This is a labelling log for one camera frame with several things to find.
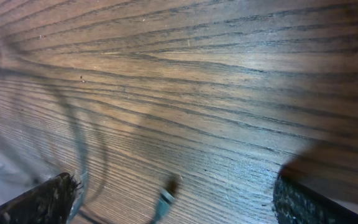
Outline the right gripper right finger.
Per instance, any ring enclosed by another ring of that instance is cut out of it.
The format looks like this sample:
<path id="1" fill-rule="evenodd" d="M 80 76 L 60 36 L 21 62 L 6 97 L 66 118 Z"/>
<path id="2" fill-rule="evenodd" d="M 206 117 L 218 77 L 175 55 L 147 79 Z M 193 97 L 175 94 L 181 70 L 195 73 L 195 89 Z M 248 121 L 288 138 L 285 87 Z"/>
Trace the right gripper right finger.
<path id="1" fill-rule="evenodd" d="M 273 190 L 279 224 L 358 224 L 358 214 L 285 176 Z"/>

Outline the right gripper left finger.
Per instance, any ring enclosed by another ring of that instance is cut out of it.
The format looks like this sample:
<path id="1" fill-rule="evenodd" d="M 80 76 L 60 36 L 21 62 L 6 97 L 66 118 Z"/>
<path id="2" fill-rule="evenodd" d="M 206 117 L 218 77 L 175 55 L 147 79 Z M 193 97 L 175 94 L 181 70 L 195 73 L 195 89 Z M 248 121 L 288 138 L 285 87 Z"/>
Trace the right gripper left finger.
<path id="1" fill-rule="evenodd" d="M 66 224 L 79 183 L 64 172 L 0 205 L 0 224 Z"/>

